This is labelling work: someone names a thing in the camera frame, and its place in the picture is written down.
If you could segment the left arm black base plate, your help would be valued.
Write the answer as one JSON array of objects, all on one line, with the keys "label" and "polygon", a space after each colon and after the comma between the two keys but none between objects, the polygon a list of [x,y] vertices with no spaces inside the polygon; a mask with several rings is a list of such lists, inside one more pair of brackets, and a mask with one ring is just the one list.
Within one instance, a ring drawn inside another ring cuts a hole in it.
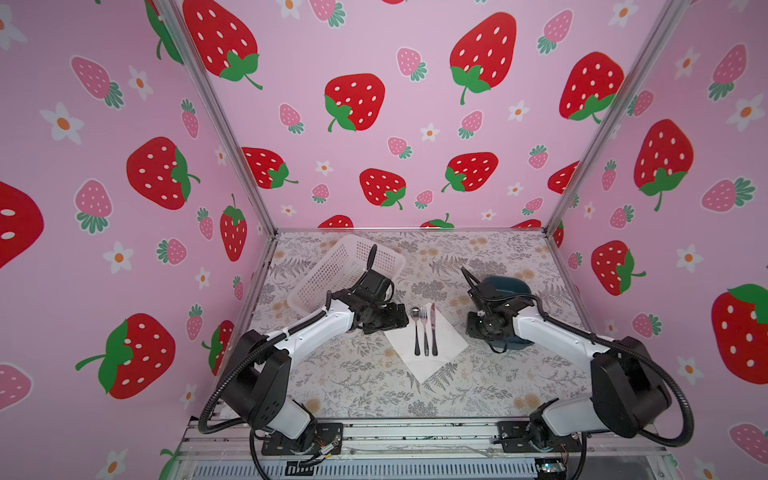
[{"label": "left arm black base plate", "polygon": [[339,454],[344,424],[339,422],[310,423],[308,430],[297,439],[274,431],[262,441],[260,453],[264,456]]}]

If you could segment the dark teal plastic bin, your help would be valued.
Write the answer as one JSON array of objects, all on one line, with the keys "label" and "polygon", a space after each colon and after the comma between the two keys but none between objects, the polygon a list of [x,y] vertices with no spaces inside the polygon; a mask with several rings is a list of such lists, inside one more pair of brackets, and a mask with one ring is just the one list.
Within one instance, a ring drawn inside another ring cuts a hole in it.
[{"label": "dark teal plastic bin", "polygon": [[479,280],[467,271],[465,279],[469,284],[468,295],[475,305],[475,311],[467,314],[466,334],[470,338],[484,341],[496,354],[521,350],[532,344],[519,337],[513,326],[519,312],[534,305],[531,289],[525,282],[502,276]]}]

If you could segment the silver fork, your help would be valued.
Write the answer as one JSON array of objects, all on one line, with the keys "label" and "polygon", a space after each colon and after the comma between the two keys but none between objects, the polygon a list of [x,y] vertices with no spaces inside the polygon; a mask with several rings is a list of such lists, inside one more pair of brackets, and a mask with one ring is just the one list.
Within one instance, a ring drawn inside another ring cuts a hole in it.
[{"label": "silver fork", "polygon": [[423,348],[424,348],[424,355],[429,356],[430,355],[430,344],[428,340],[428,313],[426,309],[421,309],[419,313],[419,319],[422,324],[423,328]]}]

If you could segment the silver spoon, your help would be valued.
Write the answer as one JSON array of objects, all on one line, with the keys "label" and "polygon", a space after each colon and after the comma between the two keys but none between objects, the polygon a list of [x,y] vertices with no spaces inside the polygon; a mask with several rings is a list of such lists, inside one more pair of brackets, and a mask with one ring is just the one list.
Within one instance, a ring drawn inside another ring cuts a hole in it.
[{"label": "silver spoon", "polygon": [[421,347],[419,342],[419,331],[418,331],[418,325],[420,321],[420,308],[419,307],[412,307],[410,309],[410,316],[413,322],[414,327],[414,355],[420,356],[421,355]]}]

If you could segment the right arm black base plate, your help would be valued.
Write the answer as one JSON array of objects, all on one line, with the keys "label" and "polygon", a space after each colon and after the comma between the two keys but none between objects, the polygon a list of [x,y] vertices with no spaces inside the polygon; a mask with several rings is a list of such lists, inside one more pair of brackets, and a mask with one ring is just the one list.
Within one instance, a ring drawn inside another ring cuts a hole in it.
[{"label": "right arm black base plate", "polygon": [[492,440],[505,453],[579,453],[578,435],[555,436],[544,424],[529,421],[501,421]]}]

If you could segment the white paper napkin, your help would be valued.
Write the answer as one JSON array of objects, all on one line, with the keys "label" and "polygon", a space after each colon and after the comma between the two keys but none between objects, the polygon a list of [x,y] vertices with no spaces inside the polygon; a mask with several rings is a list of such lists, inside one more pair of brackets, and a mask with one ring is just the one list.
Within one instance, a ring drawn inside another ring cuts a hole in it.
[{"label": "white paper napkin", "polygon": [[410,317],[404,328],[385,332],[391,347],[419,382],[456,360],[468,343],[433,303],[424,304],[426,320]]}]

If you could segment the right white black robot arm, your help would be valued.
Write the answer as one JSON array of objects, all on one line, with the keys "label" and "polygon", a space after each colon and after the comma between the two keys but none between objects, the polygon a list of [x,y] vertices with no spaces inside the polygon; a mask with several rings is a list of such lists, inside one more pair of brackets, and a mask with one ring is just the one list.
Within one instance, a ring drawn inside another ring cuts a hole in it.
[{"label": "right white black robot arm", "polygon": [[475,305],[467,333],[496,354],[538,346],[588,375],[591,389],[571,399],[554,399],[529,416],[524,440],[545,451],[574,433],[612,432],[681,447],[694,435],[695,420],[681,387],[654,362],[645,345],[627,336],[602,337],[549,315],[529,288],[510,287],[500,277],[479,280],[461,273]]}]

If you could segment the white plastic mesh basket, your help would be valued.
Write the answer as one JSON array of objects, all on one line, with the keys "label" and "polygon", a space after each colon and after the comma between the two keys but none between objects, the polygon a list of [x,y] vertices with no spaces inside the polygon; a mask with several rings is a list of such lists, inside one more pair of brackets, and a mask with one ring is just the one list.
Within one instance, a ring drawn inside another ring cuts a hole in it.
[{"label": "white plastic mesh basket", "polygon": [[366,271],[370,250],[377,245],[373,270],[394,280],[405,268],[406,259],[373,240],[349,234],[341,238],[288,294],[287,304],[307,316],[325,303],[326,292],[351,288]]}]

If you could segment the silver table knife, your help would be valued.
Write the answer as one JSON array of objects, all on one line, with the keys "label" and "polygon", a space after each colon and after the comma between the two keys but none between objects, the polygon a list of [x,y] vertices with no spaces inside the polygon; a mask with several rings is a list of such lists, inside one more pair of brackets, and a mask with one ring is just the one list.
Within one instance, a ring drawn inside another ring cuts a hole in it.
[{"label": "silver table knife", "polygon": [[437,356],[439,354],[437,336],[436,336],[436,305],[432,303],[429,309],[429,322],[431,329],[431,355]]}]

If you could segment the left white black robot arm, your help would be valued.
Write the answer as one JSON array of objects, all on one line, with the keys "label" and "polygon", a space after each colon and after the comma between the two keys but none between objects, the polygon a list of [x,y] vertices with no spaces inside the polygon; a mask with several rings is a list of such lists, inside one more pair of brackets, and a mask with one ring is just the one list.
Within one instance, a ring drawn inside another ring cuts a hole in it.
[{"label": "left white black robot arm", "polygon": [[405,306],[392,301],[393,281],[374,269],[376,256],[377,247],[372,246],[357,281],[327,291],[320,307],[298,323],[268,335],[254,330],[242,335],[203,407],[198,431],[213,434],[245,424],[282,435],[295,452],[310,450],[318,438],[317,420],[288,399],[292,367],[348,331],[360,329],[369,335],[408,325]]}]

